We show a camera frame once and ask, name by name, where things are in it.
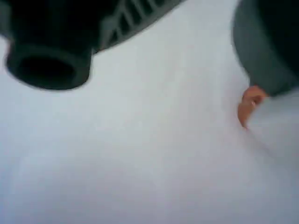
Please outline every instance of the gray vent grille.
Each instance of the gray vent grille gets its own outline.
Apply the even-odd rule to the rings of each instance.
[[[122,0],[116,10],[117,23],[102,44],[104,49],[125,41],[171,11],[184,0]]]

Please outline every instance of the white fabric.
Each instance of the white fabric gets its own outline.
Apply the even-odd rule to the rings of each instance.
[[[186,1],[96,56],[76,91],[31,89],[2,66],[0,223],[299,223],[297,172],[236,116],[236,2]]]
[[[299,168],[299,90],[268,98],[252,114],[248,128],[282,163]]]

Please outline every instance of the white surface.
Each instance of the white surface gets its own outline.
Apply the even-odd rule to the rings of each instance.
[[[271,155],[295,171],[299,166],[299,90],[266,99],[251,115],[248,128]]]
[[[235,3],[188,0],[96,56],[76,91],[2,66],[0,223],[297,224],[297,175],[237,121]]]

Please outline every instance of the circular opening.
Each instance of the circular opening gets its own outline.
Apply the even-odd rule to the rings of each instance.
[[[60,90],[70,88],[75,70],[55,58],[29,57],[21,61],[15,75],[30,85]]]

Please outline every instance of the black plastic object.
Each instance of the black plastic object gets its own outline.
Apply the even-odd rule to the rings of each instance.
[[[242,0],[233,40],[252,84],[271,96],[299,86],[299,1]]]
[[[50,90],[83,85],[92,55],[137,34],[183,0],[0,0],[7,68]]]

